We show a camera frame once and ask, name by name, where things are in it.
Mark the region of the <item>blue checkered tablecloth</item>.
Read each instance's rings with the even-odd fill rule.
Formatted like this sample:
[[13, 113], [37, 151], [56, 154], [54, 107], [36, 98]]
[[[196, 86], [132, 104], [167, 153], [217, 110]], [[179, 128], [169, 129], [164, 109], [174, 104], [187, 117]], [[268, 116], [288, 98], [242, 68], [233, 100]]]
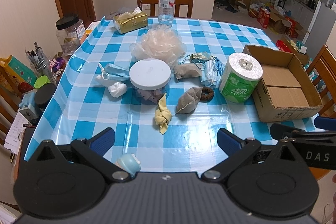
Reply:
[[45, 139], [68, 144], [76, 138], [89, 139], [107, 127], [115, 130], [116, 139], [105, 158], [115, 162], [133, 153], [144, 172], [204, 172], [226, 158], [217, 144], [220, 128], [242, 139], [255, 137], [274, 144], [253, 99], [236, 104], [215, 92], [210, 102], [199, 103], [192, 114], [173, 115], [167, 132], [161, 134], [154, 121], [155, 105], [143, 104], [132, 90], [113, 98], [96, 77], [110, 63], [130, 68], [135, 63], [130, 45], [140, 42], [146, 32], [142, 28], [122, 35], [112, 21], [100, 21], [68, 61], [30, 140], [26, 159]]

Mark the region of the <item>pen holder with pens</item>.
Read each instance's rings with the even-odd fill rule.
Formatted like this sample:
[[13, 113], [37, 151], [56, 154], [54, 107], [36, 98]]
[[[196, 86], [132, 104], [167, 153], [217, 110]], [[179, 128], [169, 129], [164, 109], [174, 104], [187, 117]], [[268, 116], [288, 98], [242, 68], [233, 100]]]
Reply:
[[50, 61], [37, 42], [34, 42], [34, 49], [25, 51], [25, 54], [37, 78], [46, 76], [51, 83], [56, 84], [56, 78], [52, 73]]

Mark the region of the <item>clear plastic water bottle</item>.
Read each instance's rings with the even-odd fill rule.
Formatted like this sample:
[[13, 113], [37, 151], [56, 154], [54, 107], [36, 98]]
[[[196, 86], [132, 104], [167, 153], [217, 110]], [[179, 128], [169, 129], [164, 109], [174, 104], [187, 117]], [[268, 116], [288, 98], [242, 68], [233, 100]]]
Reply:
[[159, 24], [172, 26], [174, 20], [175, 0], [158, 0]]

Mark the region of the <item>toilet paper roll green wrap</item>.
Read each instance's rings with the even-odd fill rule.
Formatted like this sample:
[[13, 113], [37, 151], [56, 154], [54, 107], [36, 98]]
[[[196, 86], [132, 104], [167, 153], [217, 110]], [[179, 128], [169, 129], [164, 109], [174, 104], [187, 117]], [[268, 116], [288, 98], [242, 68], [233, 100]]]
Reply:
[[232, 53], [226, 62], [219, 91], [226, 101], [243, 103], [263, 76], [261, 64], [246, 53]]

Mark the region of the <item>clear jar black lid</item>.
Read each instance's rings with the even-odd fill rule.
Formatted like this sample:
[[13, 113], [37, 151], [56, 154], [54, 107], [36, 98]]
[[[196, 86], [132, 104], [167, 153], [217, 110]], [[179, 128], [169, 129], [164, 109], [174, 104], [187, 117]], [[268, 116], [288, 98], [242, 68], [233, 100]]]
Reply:
[[68, 14], [56, 22], [56, 37], [66, 56], [72, 55], [80, 47], [84, 33], [84, 22], [78, 14]]

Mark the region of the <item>yellow knotted cloth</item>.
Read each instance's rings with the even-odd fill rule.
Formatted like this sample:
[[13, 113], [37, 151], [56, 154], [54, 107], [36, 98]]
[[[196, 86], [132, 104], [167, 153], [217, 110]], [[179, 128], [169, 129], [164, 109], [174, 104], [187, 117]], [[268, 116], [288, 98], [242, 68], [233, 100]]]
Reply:
[[158, 108], [154, 114], [155, 124], [159, 127], [160, 134], [164, 135], [169, 127], [169, 122], [171, 121], [172, 114], [167, 107], [166, 103], [166, 93], [159, 99]]

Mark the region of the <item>black lid container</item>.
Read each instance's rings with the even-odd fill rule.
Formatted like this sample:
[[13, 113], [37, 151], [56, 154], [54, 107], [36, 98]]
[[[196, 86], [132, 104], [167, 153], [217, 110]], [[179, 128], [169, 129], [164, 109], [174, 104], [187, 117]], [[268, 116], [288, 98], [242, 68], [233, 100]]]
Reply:
[[55, 91], [56, 86], [53, 83], [44, 84], [41, 88], [39, 88], [34, 96], [34, 101], [38, 108], [44, 111]]

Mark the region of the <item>wooden chair right side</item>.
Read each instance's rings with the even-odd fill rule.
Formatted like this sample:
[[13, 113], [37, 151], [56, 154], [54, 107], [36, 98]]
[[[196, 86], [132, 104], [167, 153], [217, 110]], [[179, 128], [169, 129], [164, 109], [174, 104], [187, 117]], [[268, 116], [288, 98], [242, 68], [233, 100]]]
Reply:
[[312, 71], [317, 72], [317, 78], [313, 80], [313, 85], [317, 85], [323, 81], [325, 87], [318, 92], [321, 98], [328, 96], [328, 100], [323, 103], [319, 115], [326, 118], [335, 118], [335, 57], [324, 44], [316, 57], [306, 70], [307, 74]]

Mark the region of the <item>grey cloth pouch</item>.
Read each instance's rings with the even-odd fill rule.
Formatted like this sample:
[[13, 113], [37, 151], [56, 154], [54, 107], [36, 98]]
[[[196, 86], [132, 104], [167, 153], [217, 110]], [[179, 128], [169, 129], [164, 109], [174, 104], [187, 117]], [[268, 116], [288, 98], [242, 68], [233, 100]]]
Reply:
[[177, 80], [202, 76], [202, 71], [193, 63], [179, 64], [174, 68], [174, 72]]

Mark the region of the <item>pink mesh bath pouf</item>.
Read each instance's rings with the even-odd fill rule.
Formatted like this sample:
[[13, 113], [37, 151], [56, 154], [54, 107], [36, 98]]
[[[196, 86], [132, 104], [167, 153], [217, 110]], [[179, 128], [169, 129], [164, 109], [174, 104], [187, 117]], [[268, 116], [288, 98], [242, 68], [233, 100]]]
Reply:
[[173, 68], [186, 54], [186, 45], [177, 32], [166, 25], [157, 25], [143, 34], [140, 42], [130, 45], [130, 52], [137, 60], [158, 59]]

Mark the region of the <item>brown hair scrunchie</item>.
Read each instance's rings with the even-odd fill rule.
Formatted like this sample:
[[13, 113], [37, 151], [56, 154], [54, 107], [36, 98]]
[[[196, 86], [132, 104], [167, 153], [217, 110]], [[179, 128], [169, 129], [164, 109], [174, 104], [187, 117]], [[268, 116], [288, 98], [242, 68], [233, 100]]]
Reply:
[[210, 102], [214, 97], [214, 90], [212, 88], [203, 87], [201, 92], [201, 102]]

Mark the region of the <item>gold tissue pack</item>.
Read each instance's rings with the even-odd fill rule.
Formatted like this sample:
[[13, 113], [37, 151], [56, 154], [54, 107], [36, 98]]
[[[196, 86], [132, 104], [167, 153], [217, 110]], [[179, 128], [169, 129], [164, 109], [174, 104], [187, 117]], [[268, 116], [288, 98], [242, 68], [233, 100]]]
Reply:
[[135, 31], [137, 29], [148, 26], [147, 13], [136, 7], [132, 12], [124, 12], [115, 15], [113, 18], [114, 28], [120, 33]]

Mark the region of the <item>cardboard box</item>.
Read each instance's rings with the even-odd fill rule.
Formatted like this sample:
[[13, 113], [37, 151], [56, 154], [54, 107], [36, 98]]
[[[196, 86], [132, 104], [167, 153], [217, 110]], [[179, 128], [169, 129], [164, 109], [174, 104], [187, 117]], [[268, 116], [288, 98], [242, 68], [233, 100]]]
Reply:
[[296, 55], [272, 48], [246, 45], [263, 75], [252, 97], [264, 123], [310, 118], [322, 109], [321, 96]]

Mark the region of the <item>round jar white lid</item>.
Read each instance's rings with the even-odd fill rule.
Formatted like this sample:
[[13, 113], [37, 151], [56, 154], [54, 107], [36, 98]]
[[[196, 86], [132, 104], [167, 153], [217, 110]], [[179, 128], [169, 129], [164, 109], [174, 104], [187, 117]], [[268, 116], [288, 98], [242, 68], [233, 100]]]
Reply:
[[159, 59], [143, 59], [129, 70], [129, 80], [134, 97], [141, 103], [157, 105], [170, 90], [171, 69]]

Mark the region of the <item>white blue round plush toy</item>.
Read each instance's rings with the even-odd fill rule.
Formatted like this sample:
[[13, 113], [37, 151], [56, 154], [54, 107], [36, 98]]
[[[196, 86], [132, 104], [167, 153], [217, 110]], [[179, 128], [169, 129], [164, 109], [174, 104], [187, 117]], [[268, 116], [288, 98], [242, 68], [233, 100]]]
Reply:
[[131, 177], [134, 177], [141, 170], [141, 162], [133, 153], [126, 153], [119, 157], [116, 166], [129, 173]]

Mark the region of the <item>grey sock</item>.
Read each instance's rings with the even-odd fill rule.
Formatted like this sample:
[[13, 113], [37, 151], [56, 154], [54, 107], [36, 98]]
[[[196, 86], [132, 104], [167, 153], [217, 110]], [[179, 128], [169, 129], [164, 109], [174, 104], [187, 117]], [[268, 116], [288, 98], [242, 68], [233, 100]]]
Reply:
[[175, 114], [190, 114], [193, 112], [201, 100], [202, 88], [190, 88], [188, 91], [183, 93], [176, 107]]

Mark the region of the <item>open cardboard carton on floor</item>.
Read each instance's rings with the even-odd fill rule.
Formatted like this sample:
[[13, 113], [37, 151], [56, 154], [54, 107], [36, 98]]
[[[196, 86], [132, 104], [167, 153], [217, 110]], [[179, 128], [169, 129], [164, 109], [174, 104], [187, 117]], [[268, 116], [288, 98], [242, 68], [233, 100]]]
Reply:
[[286, 34], [291, 38], [303, 38], [306, 30], [296, 20], [282, 16], [274, 8], [270, 8], [269, 26], [279, 34]]

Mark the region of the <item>red gift box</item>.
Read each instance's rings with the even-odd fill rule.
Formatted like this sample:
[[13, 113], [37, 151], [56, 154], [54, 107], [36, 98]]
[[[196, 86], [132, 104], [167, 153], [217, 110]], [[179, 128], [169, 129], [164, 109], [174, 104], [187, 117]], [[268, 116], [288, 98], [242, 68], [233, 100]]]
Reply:
[[257, 16], [257, 21], [260, 23], [262, 28], [268, 27], [269, 19], [270, 19], [270, 12], [268, 11], [268, 9], [266, 9], [265, 7], [260, 7]]

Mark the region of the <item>green cup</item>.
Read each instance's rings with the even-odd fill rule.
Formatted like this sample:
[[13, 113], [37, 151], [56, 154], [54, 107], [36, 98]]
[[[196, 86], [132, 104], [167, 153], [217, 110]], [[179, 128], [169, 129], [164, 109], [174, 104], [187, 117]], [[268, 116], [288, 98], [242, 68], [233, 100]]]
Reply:
[[35, 89], [40, 89], [43, 85], [49, 84], [51, 81], [47, 76], [38, 77], [34, 83]]

